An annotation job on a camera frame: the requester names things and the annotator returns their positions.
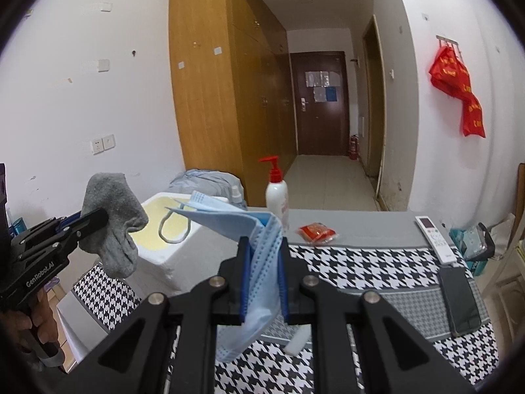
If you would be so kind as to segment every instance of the blue cloth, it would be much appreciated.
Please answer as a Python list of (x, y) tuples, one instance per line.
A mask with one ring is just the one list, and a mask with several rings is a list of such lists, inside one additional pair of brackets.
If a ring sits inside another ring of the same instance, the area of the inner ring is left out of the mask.
[(196, 211), (179, 208), (170, 208), (169, 211), (237, 242), (241, 237), (248, 237), (253, 251), (245, 321), (242, 326), (217, 328), (216, 359), (230, 362), (257, 339), (280, 310), (277, 265), (283, 242), (283, 224), (270, 212), (242, 211), (198, 192), (193, 193), (185, 205)]

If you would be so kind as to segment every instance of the pump bottle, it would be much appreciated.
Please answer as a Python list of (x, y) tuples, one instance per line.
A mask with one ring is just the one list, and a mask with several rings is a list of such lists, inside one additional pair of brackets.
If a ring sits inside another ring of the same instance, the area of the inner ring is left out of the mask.
[(288, 185), (283, 181), (283, 172), (279, 168), (277, 161), (279, 157), (272, 156), (260, 159), (260, 162), (270, 161), (270, 183), (266, 188), (266, 207), (271, 213), (283, 223), (283, 228), (287, 230), (288, 225)]

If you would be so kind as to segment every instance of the phone screen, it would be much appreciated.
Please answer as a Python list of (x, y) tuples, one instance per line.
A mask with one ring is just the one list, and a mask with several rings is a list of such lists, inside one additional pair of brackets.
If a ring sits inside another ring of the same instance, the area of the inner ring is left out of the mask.
[(471, 333), (481, 326), (478, 306), (464, 268), (444, 267), (439, 270), (441, 289), (454, 336)]

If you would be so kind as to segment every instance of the door frame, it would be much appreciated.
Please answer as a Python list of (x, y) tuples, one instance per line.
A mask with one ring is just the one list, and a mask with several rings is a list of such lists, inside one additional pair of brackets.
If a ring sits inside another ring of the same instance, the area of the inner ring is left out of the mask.
[(296, 72), (296, 66), (295, 66), (295, 58), (300, 56), (306, 56), (306, 55), (325, 55), (325, 56), (342, 56), (342, 69), (341, 69), (341, 76), (342, 76), (342, 82), (346, 84), (345, 87), (343, 87), (343, 105), (346, 108), (346, 111), (344, 112), (345, 120), (344, 123), (347, 126), (347, 132), (346, 135), (346, 149), (348, 150), (350, 146), (350, 99), (348, 97), (348, 74), (347, 74), (347, 57), (344, 51), (326, 51), (326, 52), (296, 52), (296, 53), (290, 53), (290, 65), (291, 65), (291, 74), (292, 74), (292, 88), (293, 88), (293, 107), (295, 110), (295, 118), (296, 118), (296, 136), (297, 136), (297, 155), (299, 155), (299, 109), (301, 106), (301, 97), (297, 96), (299, 93), (299, 84), (297, 82), (297, 72)]
[(385, 81), (385, 63), (383, 58), (383, 48), (381, 46), (381, 37), (379, 36), (379, 27), (377, 26), (377, 17), (375, 14), (372, 15), (372, 19), (368, 22), (367, 27), (364, 30), (363, 33), (363, 52), (364, 52), (364, 62), (365, 62), (365, 68), (367, 71), (367, 96), (368, 96), (368, 153), (367, 153), (367, 163), (365, 166), (365, 172), (369, 172), (370, 167), (370, 148), (372, 144), (372, 123), (370, 122), (372, 119), (372, 108), (371, 108), (371, 81), (370, 81), (370, 73), (368, 69), (368, 51), (367, 51), (367, 41), (366, 36), (371, 31), (371, 29), (374, 28), (375, 30), (375, 36), (377, 37), (377, 44), (379, 46), (379, 56), (381, 60), (381, 74), (382, 74), (382, 80), (383, 80), (383, 146), (381, 150), (381, 162), (379, 164), (379, 175), (377, 177), (377, 187), (375, 189), (375, 199), (377, 200), (379, 197), (379, 189), (381, 187), (381, 179), (383, 176), (383, 167), (385, 163), (385, 150), (387, 148), (387, 82)]

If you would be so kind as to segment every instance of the red pump cap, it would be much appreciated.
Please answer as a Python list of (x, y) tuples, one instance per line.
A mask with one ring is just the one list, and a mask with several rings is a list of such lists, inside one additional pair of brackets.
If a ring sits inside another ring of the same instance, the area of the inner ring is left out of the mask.
[(266, 161), (271, 161), (272, 168), (270, 169), (270, 182), (272, 184), (278, 184), (279, 182), (283, 181), (283, 173), (279, 166), (277, 165), (277, 161), (279, 160), (279, 157), (274, 155), (272, 157), (265, 157), (263, 159), (260, 159), (260, 163), (264, 163)]

